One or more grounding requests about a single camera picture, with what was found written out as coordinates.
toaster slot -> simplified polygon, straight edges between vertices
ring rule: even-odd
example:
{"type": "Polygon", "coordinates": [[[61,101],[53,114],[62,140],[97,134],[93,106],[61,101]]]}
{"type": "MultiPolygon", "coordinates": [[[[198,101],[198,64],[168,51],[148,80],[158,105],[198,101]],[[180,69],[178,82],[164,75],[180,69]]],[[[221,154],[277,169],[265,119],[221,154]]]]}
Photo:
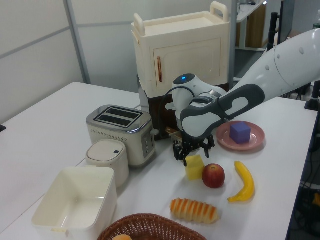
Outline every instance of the toaster slot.
{"type": "Polygon", "coordinates": [[[125,117],[125,118],[129,118],[129,119],[136,119],[137,117],[140,116],[139,113],[135,113],[135,112],[131,112],[131,111],[123,111],[120,109],[116,109],[116,108],[109,108],[106,111],[107,114],[113,114],[113,115],[117,115],[120,117],[125,117]]]}
{"type": "Polygon", "coordinates": [[[113,124],[117,124],[117,125],[121,125],[121,126],[128,126],[129,124],[131,124],[131,121],[129,120],[125,120],[122,118],[117,118],[117,117],[113,117],[110,115],[101,115],[98,120],[106,122],[106,123],[113,123],[113,124]]]}
{"type": "Polygon", "coordinates": [[[114,125],[120,128],[128,128],[142,115],[142,112],[111,106],[94,118],[94,121],[114,125]]]}

toy fruit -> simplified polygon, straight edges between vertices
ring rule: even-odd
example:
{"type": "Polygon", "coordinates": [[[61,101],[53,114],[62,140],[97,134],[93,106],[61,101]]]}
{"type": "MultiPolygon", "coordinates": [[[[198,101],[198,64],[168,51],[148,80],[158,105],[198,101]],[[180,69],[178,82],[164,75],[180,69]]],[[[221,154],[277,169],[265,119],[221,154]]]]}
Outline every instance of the toy fruit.
{"type": "Polygon", "coordinates": [[[186,172],[187,178],[190,181],[201,179],[202,172],[205,169],[205,164],[202,161],[201,156],[200,155],[187,156],[185,160],[186,160],[185,172],[186,172]]]}
{"type": "Polygon", "coordinates": [[[248,170],[248,168],[240,161],[234,162],[235,170],[243,180],[244,187],[235,196],[229,197],[228,201],[233,202],[244,202],[252,198],[255,193],[255,182],[248,170]]]}
{"type": "Polygon", "coordinates": [[[128,235],[121,234],[112,238],[112,240],[132,240],[132,238],[128,235]]]}
{"type": "Polygon", "coordinates": [[[208,164],[202,172],[202,180],[209,188],[220,188],[225,183],[225,170],[218,164],[208,164]]]}

pink plate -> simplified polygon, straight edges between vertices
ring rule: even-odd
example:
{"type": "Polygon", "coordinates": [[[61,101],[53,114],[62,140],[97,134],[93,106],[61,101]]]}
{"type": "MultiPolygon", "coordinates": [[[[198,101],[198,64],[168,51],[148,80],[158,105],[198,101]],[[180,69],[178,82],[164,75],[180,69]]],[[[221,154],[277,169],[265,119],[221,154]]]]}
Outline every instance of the pink plate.
{"type": "Polygon", "coordinates": [[[265,140],[265,132],[257,125],[247,121],[229,121],[218,127],[216,139],[228,149],[246,151],[259,147],[265,140]],[[250,141],[238,144],[230,138],[230,126],[239,122],[244,122],[251,128],[250,141]]]}

bread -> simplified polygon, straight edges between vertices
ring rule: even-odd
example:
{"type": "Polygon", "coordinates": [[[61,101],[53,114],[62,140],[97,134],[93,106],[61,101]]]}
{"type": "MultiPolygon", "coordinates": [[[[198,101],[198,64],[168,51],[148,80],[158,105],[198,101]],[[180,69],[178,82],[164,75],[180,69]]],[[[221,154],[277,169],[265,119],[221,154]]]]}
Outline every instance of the bread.
{"type": "Polygon", "coordinates": [[[132,240],[132,238],[128,235],[122,234],[112,238],[112,240],[132,240]]]}
{"type": "Polygon", "coordinates": [[[216,207],[190,199],[172,200],[170,210],[175,217],[187,221],[212,224],[219,219],[216,207]]]}

toy banana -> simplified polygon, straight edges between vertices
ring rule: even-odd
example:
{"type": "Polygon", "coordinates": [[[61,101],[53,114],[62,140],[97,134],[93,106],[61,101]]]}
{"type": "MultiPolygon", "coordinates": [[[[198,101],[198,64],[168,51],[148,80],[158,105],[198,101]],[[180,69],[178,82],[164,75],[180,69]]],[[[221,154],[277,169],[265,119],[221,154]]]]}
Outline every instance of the toy banana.
{"type": "Polygon", "coordinates": [[[244,187],[242,190],[235,196],[229,197],[228,201],[233,202],[244,202],[252,198],[255,193],[255,182],[254,179],[248,170],[248,168],[240,161],[234,162],[235,170],[240,175],[243,180],[244,187]]]}

